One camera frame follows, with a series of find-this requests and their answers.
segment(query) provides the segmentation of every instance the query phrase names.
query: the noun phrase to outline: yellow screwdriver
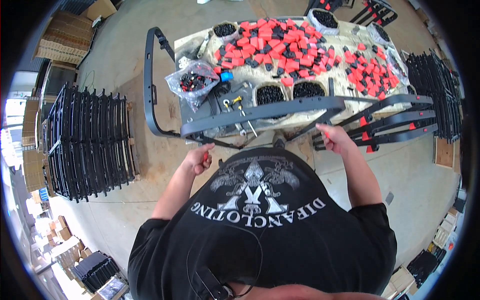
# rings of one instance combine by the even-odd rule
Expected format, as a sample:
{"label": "yellow screwdriver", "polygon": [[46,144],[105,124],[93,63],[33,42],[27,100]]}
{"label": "yellow screwdriver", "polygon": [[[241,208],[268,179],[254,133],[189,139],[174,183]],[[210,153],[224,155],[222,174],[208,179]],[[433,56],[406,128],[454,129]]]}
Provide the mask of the yellow screwdriver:
{"label": "yellow screwdriver", "polygon": [[[235,99],[232,100],[232,106],[235,105],[236,102],[239,102],[239,110],[240,110],[241,114],[245,117],[245,112],[242,110],[242,106],[241,106],[241,96],[238,96],[238,97],[236,97]],[[247,122],[248,122],[248,125],[250,126],[251,130],[253,131],[253,134],[255,134],[255,136],[258,137],[257,132],[255,131],[255,129],[252,126],[252,123],[250,123],[250,121],[247,121]]]}

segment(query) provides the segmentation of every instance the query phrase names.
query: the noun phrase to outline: man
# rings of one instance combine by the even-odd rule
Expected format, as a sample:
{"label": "man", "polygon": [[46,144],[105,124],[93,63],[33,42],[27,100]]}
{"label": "man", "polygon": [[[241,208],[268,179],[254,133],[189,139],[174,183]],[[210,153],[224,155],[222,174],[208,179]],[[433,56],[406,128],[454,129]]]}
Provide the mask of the man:
{"label": "man", "polygon": [[378,298],[351,292],[380,295],[395,265],[380,187],[341,127],[317,128],[343,159],[350,211],[278,147],[232,156],[190,197],[212,162],[204,155],[214,145],[203,145],[187,154],[140,227],[128,265],[133,298]]}

